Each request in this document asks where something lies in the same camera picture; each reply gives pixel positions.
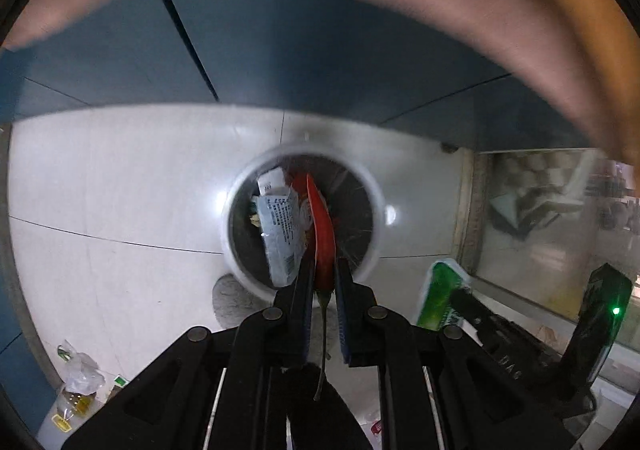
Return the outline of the white round trash bin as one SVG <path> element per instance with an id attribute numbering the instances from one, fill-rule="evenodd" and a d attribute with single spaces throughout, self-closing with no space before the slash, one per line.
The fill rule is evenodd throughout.
<path id="1" fill-rule="evenodd" d="M 306 179 L 328 207 L 336 247 L 358 283 L 378 260 L 384 199 L 363 165 L 309 143 L 275 147 L 253 159 L 231 185 L 222 214 L 221 245 L 235 279 L 250 294 L 274 300 L 314 245 Z"/>

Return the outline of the blue kitchen cabinet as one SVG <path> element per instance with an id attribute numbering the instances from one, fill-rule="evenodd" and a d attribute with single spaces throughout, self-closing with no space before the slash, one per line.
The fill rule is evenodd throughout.
<path id="1" fill-rule="evenodd" d="M 384 196 L 368 273 L 403 313 L 454 245 L 464 151 L 584 136 L 464 44 L 355 0 L 114 0 L 1 55 L 9 225 L 48 356 L 70 342 L 132 378 L 216 329 L 222 216 L 260 154 L 309 142 Z"/>

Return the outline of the red foil snack wrapper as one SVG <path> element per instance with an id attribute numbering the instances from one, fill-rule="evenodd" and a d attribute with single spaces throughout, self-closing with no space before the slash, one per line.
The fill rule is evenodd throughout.
<path id="1" fill-rule="evenodd" d="M 304 231 L 308 231 L 312 226 L 312 217 L 307 191 L 307 173 L 296 173 L 291 185 L 298 198 L 300 224 Z"/>

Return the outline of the cooking oil bottle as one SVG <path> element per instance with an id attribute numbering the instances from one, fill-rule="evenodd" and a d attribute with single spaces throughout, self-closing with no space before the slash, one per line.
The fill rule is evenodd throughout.
<path id="1" fill-rule="evenodd" d="M 85 396 L 62 387 L 56 397 L 51 422 L 63 434 L 70 434 L 88 421 L 99 406 L 95 394 Z"/>

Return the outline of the white printed snack bag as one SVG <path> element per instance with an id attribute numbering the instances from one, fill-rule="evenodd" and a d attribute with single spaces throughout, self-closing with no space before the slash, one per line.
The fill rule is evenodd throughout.
<path id="1" fill-rule="evenodd" d="M 262 230 L 269 277 L 276 288 L 296 279 L 305 247 L 297 193 L 287 188 L 281 194 L 253 197 Z"/>

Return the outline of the red chili pepper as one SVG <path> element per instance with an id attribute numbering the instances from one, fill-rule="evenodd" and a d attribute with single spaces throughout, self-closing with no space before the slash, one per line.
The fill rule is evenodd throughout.
<path id="1" fill-rule="evenodd" d="M 310 173 L 306 174 L 307 196 L 314 223 L 314 292 L 318 298 L 322 322 L 322 357 L 320 375 L 314 400 L 318 401 L 326 379 L 326 351 L 328 350 L 328 309 L 335 288 L 334 263 L 336 242 L 333 222 L 326 201 L 320 194 Z"/>

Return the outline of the green white sachet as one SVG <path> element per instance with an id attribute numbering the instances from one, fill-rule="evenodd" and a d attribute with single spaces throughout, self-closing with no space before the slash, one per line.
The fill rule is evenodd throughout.
<path id="1" fill-rule="evenodd" d="M 416 323 L 422 329 L 439 331 L 444 326 L 462 326 L 463 319 L 451 306 L 451 295 L 458 289 L 469 291 L 471 277 L 452 258 L 438 259 L 428 268 L 422 287 Z"/>

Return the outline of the grey left slipper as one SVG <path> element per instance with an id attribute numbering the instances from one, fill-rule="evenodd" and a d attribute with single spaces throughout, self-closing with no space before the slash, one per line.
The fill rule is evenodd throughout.
<path id="1" fill-rule="evenodd" d="M 221 329 L 233 329 L 251 314 L 271 306 L 270 301 L 248 292 L 232 274 L 218 277 L 213 287 L 212 303 Z"/>

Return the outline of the clear plastic bag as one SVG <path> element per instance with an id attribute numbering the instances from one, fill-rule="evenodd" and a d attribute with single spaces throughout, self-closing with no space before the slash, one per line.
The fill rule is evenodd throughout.
<path id="1" fill-rule="evenodd" d="M 67 340 L 56 351 L 64 361 L 63 381 L 69 392 L 91 396 L 105 385 L 98 363 L 85 352 L 78 352 Z"/>

